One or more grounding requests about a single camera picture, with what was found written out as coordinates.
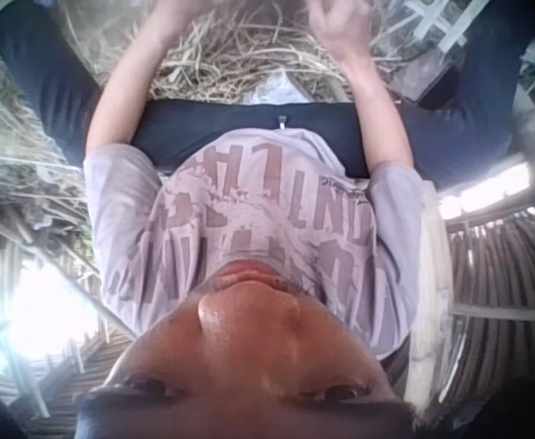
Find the nose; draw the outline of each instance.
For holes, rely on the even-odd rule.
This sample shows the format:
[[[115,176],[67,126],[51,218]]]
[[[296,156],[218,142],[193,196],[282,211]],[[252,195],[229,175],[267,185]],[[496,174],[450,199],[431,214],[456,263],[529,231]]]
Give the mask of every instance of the nose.
[[[259,282],[204,295],[198,317],[215,385],[273,385],[293,366],[299,315],[295,297]]]

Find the hand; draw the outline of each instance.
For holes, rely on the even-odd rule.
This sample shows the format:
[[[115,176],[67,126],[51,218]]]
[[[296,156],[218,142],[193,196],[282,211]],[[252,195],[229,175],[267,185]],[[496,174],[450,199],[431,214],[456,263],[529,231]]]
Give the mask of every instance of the hand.
[[[182,31],[214,5],[215,0],[155,0],[151,19],[167,32]]]
[[[341,67],[370,56],[370,6],[365,0],[307,0],[310,26]]]

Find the forearm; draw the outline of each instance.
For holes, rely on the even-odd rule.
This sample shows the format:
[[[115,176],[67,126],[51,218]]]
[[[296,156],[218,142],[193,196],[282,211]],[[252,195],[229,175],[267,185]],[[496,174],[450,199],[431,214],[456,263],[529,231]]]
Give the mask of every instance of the forearm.
[[[129,144],[137,131],[151,82],[181,27],[149,16],[106,85],[88,133],[86,154],[103,146]]]
[[[367,167],[372,172],[383,162],[413,166],[405,127],[372,58],[342,66],[353,90]]]

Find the man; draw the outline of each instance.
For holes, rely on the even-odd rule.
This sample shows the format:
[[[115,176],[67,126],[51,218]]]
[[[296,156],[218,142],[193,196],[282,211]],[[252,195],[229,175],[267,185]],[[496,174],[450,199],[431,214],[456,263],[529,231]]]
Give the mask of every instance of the man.
[[[1,10],[0,54],[46,131],[72,163],[86,144],[102,297],[139,335],[84,403],[79,437],[412,433],[379,360],[415,318],[413,156],[445,186],[506,150],[530,34],[515,26],[518,2],[500,3],[513,15],[469,49],[453,109],[403,107],[407,131],[369,54],[361,0],[308,1],[356,107],[146,103],[210,0],[159,0],[102,96],[45,12],[23,0]],[[162,184],[155,166],[175,172]],[[368,188],[350,177],[370,177]]]

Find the bright sky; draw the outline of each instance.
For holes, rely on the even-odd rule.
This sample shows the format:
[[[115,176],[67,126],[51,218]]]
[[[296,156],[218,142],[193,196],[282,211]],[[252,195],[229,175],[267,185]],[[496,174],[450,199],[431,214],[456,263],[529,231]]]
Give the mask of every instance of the bright sky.
[[[527,164],[513,166],[495,177],[463,190],[459,197],[442,199],[440,212],[445,220],[451,220],[463,213],[485,208],[529,186],[530,170]]]
[[[29,359],[61,354],[70,340],[81,346],[85,335],[92,337],[98,330],[96,313],[69,290],[52,267],[38,269],[34,262],[25,263],[7,318],[12,323],[6,335],[13,348]],[[6,365],[0,351],[0,371]]]

